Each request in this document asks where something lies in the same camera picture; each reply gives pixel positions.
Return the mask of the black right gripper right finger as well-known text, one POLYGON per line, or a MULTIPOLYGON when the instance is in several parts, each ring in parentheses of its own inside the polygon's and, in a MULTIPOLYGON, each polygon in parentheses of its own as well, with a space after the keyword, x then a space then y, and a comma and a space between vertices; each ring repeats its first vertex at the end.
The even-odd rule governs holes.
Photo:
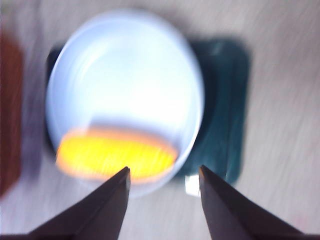
POLYGON ((213 240, 318 240, 255 204, 205 165, 199 168, 202 209, 213 240))

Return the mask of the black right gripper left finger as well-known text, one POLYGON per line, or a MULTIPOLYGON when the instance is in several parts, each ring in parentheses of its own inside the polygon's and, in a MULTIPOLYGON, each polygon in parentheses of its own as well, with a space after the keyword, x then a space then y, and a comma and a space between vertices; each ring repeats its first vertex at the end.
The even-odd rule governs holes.
POLYGON ((124 167, 78 203, 26 234, 2 240, 117 240, 128 206, 130 169, 124 167))

